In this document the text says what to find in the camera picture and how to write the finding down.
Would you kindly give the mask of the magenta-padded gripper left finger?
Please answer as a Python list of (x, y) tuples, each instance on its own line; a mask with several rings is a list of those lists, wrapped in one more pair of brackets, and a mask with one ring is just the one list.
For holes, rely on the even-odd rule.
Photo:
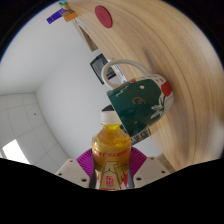
[(87, 150), (77, 159), (68, 159), (56, 172), (56, 175), (83, 188), (94, 189), (96, 186), (96, 174), (92, 150)]

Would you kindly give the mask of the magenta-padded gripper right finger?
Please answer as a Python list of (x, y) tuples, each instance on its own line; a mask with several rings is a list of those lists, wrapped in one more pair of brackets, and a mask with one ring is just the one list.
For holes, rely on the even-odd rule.
[(136, 148), (131, 149), (129, 172), (133, 187), (140, 188), (170, 175), (170, 172), (155, 157), (147, 157)]

